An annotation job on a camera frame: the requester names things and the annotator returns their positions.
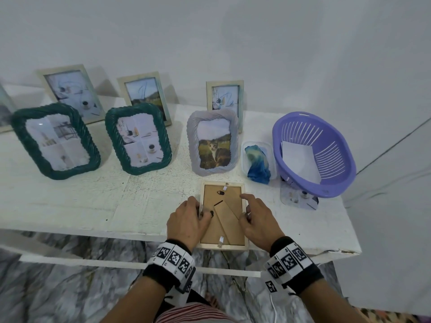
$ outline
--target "white cable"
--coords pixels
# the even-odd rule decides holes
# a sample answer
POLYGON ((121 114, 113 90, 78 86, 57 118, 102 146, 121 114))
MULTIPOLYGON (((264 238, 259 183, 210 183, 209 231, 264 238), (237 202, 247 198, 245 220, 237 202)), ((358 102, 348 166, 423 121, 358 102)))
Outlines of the white cable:
POLYGON ((274 323, 277 323, 277 311, 275 310, 274 303, 272 302, 272 295, 269 295, 269 299, 271 299, 271 305, 272 305, 272 308, 273 308, 274 313, 275 313, 274 323))

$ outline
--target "person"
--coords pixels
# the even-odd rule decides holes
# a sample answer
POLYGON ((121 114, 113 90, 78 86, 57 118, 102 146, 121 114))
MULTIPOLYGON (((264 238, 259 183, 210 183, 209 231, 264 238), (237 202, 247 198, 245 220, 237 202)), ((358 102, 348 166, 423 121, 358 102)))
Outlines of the person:
MULTIPOLYGON (((271 210, 261 199, 251 194, 241 194, 240 197, 248 201, 247 214, 240 217, 239 222, 250 241, 269 252, 270 256, 293 245, 292 239, 285 236, 271 210)), ((187 251, 187 254, 191 254, 213 217, 213 213, 203 210, 199 218, 198 208, 199 202, 196 198, 189 197, 171 214, 167 222, 167 244, 177 245, 187 251)), ((365 323, 365 320, 328 285, 315 264, 310 261, 308 267, 304 265, 303 267, 304 269, 291 278, 287 285, 302 299, 316 323, 365 323)), ((178 286, 178 279, 175 279, 163 266, 148 265, 143 277, 134 283, 101 323, 235 322, 234 318, 211 307, 193 290, 190 291, 185 306, 173 307, 168 304, 167 292, 175 289, 173 288, 175 281, 178 286)))

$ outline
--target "white wall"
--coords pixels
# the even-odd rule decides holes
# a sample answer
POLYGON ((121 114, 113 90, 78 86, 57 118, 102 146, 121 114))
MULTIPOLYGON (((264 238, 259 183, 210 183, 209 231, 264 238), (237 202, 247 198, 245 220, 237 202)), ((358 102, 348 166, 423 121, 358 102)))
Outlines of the white wall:
POLYGON ((431 315, 430 136, 431 121, 343 195, 363 253, 334 264, 355 306, 431 315))
POLYGON ((0 0, 0 79, 83 63, 102 95, 158 70, 168 102, 245 80, 246 108, 300 108, 358 170, 431 116, 431 0, 0 0))

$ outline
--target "white table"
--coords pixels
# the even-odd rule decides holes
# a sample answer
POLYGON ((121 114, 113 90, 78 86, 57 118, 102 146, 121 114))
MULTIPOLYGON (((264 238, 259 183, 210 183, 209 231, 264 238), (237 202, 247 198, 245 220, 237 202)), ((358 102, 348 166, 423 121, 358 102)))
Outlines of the white table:
MULTIPOLYGON (((5 89, 18 107, 51 103, 40 88, 6 85, 5 89)), ((122 98, 100 96, 100 101, 105 111, 125 106, 122 98)), ((0 228, 161 242, 166 239, 166 221, 170 213, 188 196, 199 199, 201 182, 205 179, 244 183, 246 192, 260 197, 272 209, 282 230, 309 255, 315 255, 317 263, 361 253, 341 197, 321 199, 317 211, 308 211, 281 203, 280 179, 271 180, 268 186, 254 183, 242 173, 240 163, 232 171, 205 178, 193 173, 186 123, 193 111, 204 109, 169 105, 172 125, 167 130, 172 162, 164 169, 140 176, 132 176, 121 169, 104 121, 88 125, 102 157, 100 167, 62 181, 51 180, 39 172, 14 132, 0 134, 0 228)), ((240 144, 249 140, 272 144, 272 126, 282 115, 244 111, 244 132, 240 134, 240 144)), ((35 241, 31 241, 29 249, 29 244, 23 239, 25 237, 7 230, 1 234, 0 247, 3 245, 3 248, 22 253, 21 260, 25 261, 145 266, 141 263, 83 260, 61 251, 50 251, 46 245, 40 245, 40 250, 37 250, 35 241)), ((213 269, 211 273, 259 275, 258 272, 229 270, 226 273, 225 270, 217 270, 213 269)))

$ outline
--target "blue cloth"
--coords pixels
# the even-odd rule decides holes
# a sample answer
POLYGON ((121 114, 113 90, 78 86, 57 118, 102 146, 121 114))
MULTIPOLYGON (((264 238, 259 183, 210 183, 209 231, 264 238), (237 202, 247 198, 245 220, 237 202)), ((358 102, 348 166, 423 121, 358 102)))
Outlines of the blue cloth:
POLYGON ((252 145, 245 147, 245 153, 251 163, 247 177, 257 183, 269 184, 271 172, 269 171, 268 160, 262 150, 257 145, 252 145))

